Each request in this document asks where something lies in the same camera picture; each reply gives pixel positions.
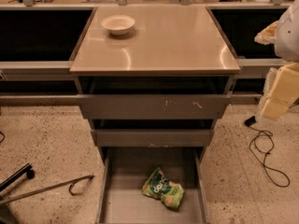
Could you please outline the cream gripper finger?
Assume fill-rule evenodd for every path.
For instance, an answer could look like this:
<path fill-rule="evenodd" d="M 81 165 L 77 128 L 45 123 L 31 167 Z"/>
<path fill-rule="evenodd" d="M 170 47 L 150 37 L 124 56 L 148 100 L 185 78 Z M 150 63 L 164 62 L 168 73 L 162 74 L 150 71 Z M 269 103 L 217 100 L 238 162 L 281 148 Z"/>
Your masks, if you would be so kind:
<path fill-rule="evenodd" d="M 277 120 L 299 98 L 299 63 L 271 68 L 258 106 L 259 120 Z"/>
<path fill-rule="evenodd" d="M 274 44 L 276 42 L 277 26 L 278 21 L 272 22 L 254 37 L 254 41 L 262 45 Z"/>

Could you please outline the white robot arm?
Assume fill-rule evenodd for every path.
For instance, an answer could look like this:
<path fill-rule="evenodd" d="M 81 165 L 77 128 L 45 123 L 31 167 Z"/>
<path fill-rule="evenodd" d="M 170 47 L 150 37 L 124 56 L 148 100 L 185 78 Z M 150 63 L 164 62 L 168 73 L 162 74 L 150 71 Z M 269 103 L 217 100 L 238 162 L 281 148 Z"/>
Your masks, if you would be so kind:
<path fill-rule="evenodd" d="M 268 73 L 259 103 L 258 120 L 277 120 L 299 98 L 299 0 L 294 0 L 254 41 L 273 44 L 276 55 L 290 62 Z"/>

